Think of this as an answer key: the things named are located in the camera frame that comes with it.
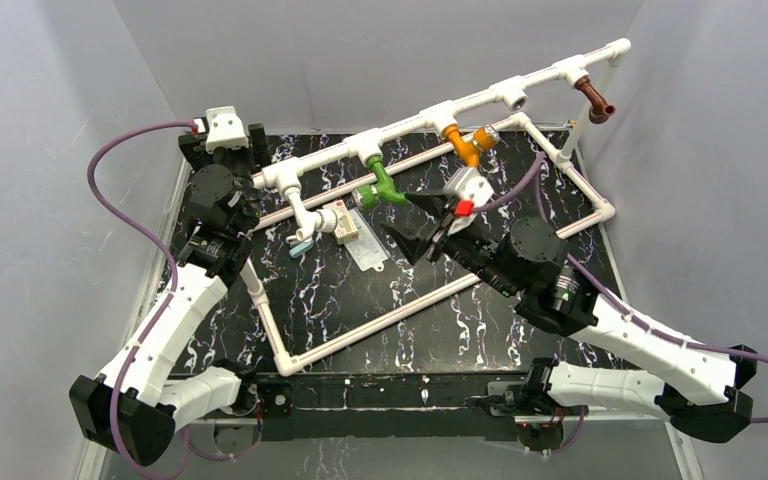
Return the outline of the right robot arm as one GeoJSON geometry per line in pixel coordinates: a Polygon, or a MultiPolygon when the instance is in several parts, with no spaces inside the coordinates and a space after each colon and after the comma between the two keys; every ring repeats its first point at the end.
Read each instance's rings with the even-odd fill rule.
{"type": "Polygon", "coordinates": [[[630,363],[586,368],[552,358],[532,362],[521,384],[490,393],[482,407],[499,416],[602,407],[668,421],[682,433],[725,443],[749,426],[753,401],[742,390],[757,370],[739,355],[698,350],[692,339],[637,317],[601,292],[569,259],[568,243],[542,218],[526,216],[494,238],[481,225],[456,230],[470,205],[440,191],[417,192],[423,225],[383,224],[411,263],[448,257],[505,297],[549,334],[587,343],[630,363]]]}

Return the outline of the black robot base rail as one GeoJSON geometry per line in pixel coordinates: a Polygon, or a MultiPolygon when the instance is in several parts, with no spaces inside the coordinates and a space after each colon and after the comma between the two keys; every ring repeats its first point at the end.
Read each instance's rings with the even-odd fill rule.
{"type": "Polygon", "coordinates": [[[267,442],[323,438],[450,438],[560,447],[577,413],[524,373],[250,374],[234,417],[257,421],[267,442]]]}

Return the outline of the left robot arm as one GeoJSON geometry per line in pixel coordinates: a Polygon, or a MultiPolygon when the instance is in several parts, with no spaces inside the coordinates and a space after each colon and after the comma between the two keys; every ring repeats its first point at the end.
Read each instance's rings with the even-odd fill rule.
{"type": "Polygon", "coordinates": [[[230,289],[238,283],[258,289],[250,261],[261,203],[254,175],[270,161],[259,123],[227,137],[206,118],[182,127],[179,147],[194,171],[189,231],[178,252],[158,243],[169,269],[165,296],[100,372],[78,377],[69,391],[84,437],[119,453],[141,474],[193,421],[217,410],[250,416],[263,408],[253,372],[227,359],[169,382],[190,338],[230,289]]]}

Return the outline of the green water faucet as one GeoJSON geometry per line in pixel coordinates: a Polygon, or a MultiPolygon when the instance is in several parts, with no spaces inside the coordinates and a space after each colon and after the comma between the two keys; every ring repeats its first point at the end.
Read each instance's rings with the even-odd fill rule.
{"type": "Polygon", "coordinates": [[[354,204],[360,208],[373,208],[381,202],[407,204],[408,200],[400,192],[386,171],[381,155],[372,155],[367,159],[367,168],[375,177],[373,184],[360,185],[351,192],[354,204]]]}

